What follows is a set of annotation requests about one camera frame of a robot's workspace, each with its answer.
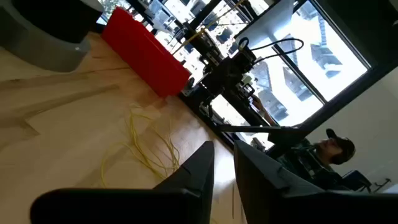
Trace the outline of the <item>person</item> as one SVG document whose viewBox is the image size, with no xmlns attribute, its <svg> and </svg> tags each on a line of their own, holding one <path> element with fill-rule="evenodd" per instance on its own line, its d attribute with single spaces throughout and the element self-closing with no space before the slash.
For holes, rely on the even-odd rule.
<svg viewBox="0 0 398 224">
<path fill-rule="evenodd" d="M 348 162 L 355 154 L 354 143 L 326 130 L 327 138 L 315 143 L 308 139 L 292 146 L 277 160 L 290 172 L 324 190 L 346 190 L 342 177 L 331 167 Z"/>
</svg>

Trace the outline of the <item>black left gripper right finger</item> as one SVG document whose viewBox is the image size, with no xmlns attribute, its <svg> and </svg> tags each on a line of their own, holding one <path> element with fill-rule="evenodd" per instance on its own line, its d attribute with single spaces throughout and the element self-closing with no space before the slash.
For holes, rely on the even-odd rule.
<svg viewBox="0 0 398 224">
<path fill-rule="evenodd" d="M 323 190 L 243 141 L 234 167 L 248 224 L 398 224 L 398 194 Z"/>
</svg>

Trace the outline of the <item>grey duct tape roll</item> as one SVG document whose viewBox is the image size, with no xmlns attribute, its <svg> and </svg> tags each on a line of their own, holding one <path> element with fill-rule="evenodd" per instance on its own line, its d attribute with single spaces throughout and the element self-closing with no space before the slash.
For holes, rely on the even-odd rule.
<svg viewBox="0 0 398 224">
<path fill-rule="evenodd" d="M 0 47 L 32 65 L 63 73 L 77 69 L 90 51 L 86 37 L 80 43 L 58 39 L 25 19 L 11 0 L 0 0 Z"/>
</svg>

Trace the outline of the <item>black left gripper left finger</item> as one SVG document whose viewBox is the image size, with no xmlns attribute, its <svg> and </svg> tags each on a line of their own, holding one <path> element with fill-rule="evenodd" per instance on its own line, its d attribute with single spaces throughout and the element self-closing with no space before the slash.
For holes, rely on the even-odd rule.
<svg viewBox="0 0 398 224">
<path fill-rule="evenodd" d="M 153 189 L 57 189 L 30 207 L 31 224 L 210 224 L 215 149 L 205 141 Z"/>
</svg>

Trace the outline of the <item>person's hand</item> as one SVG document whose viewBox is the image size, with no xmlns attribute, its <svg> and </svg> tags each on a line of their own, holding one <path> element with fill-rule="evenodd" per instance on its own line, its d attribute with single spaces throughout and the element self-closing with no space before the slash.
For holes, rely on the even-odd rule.
<svg viewBox="0 0 398 224">
<path fill-rule="evenodd" d="M 262 101 L 256 96 L 252 95 L 252 104 L 258 109 L 259 114 L 271 125 L 277 126 L 277 123 L 274 121 L 272 116 L 267 112 L 265 107 L 262 104 Z"/>
</svg>

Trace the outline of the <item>red plastic bin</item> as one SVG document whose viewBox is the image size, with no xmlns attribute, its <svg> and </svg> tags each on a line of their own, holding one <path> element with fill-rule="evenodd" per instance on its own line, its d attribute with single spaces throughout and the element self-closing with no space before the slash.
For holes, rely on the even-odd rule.
<svg viewBox="0 0 398 224">
<path fill-rule="evenodd" d="M 101 37 L 160 97 L 179 94 L 190 78 L 155 36 L 121 7 L 115 8 Z"/>
</svg>

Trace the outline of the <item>dark chair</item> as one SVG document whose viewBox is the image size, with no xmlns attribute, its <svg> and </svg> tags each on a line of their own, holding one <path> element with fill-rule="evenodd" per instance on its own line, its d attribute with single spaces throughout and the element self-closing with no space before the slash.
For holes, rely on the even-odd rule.
<svg viewBox="0 0 398 224">
<path fill-rule="evenodd" d="M 350 190 L 370 189 L 372 183 L 358 170 L 351 170 L 342 177 L 342 184 Z"/>
</svg>

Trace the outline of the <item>black aluminium table frame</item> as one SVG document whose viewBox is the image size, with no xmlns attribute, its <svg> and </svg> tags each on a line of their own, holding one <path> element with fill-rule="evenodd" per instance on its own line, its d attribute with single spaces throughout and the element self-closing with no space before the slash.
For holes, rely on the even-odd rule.
<svg viewBox="0 0 398 224">
<path fill-rule="evenodd" d="M 206 88 L 200 86 L 194 90 L 182 90 L 178 97 L 199 117 L 229 148 L 233 148 L 239 140 L 239 133 L 267 133 L 272 147 L 266 147 L 261 142 L 255 142 L 254 147 L 268 154 L 283 154 L 288 148 L 298 144 L 310 133 L 306 126 L 269 126 L 252 108 L 247 108 L 235 95 L 227 93 L 238 104 L 238 108 L 250 113 L 254 119 L 252 126 L 234 126 L 213 111 L 211 102 L 213 96 Z"/>
</svg>

